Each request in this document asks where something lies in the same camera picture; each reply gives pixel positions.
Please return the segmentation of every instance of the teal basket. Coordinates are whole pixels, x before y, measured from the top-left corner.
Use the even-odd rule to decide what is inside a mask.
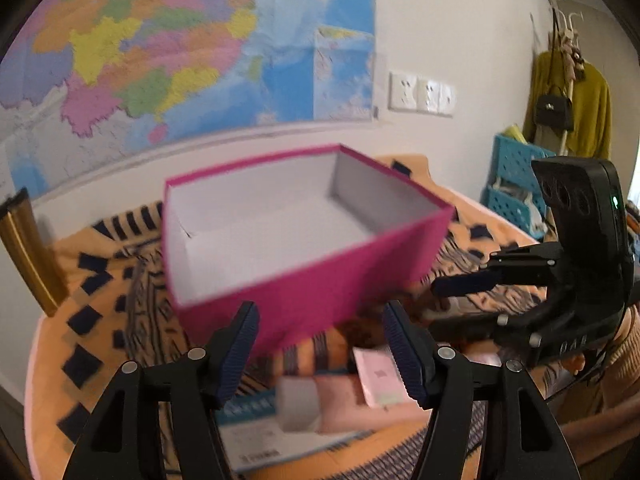
[[[495,179],[499,177],[505,182],[529,191],[532,194],[534,205],[544,218],[546,204],[542,198],[540,185],[531,169],[531,161],[554,155],[555,153],[539,146],[523,144],[509,137],[498,135],[495,137],[494,143],[494,177],[492,182],[495,182]],[[521,200],[488,186],[484,195],[484,205],[533,238],[542,239],[544,236],[543,232],[532,232],[531,211]]]

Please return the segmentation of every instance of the magenta box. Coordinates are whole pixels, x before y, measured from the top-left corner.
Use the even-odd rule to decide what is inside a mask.
[[[453,206],[345,146],[240,160],[164,192],[162,254],[195,344],[242,301],[260,310],[252,355],[353,317],[431,269]]]

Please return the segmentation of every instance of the pink packet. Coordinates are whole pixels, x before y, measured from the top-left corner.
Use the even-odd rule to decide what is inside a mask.
[[[406,392],[388,347],[379,350],[354,348],[353,355],[367,406],[380,408],[390,404],[415,402]]]

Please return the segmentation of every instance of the black handbag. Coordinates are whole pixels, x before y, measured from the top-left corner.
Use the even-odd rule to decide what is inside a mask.
[[[533,122],[537,126],[548,126],[554,130],[564,132],[572,132],[574,130],[574,109],[571,99],[567,97],[564,90],[558,85],[551,83],[551,75],[554,67],[554,57],[556,54],[556,36],[558,31],[558,16],[556,10],[554,12],[554,30],[553,43],[551,47],[551,61],[549,62],[549,75],[546,78],[547,90],[536,101],[536,108],[533,115]],[[564,69],[562,70],[562,78],[564,78]],[[560,94],[553,94],[554,88],[560,91]]]

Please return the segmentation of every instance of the white tube cap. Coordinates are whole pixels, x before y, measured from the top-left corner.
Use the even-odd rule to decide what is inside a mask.
[[[276,420],[282,431],[315,433],[322,413],[312,378],[281,377],[276,383]]]

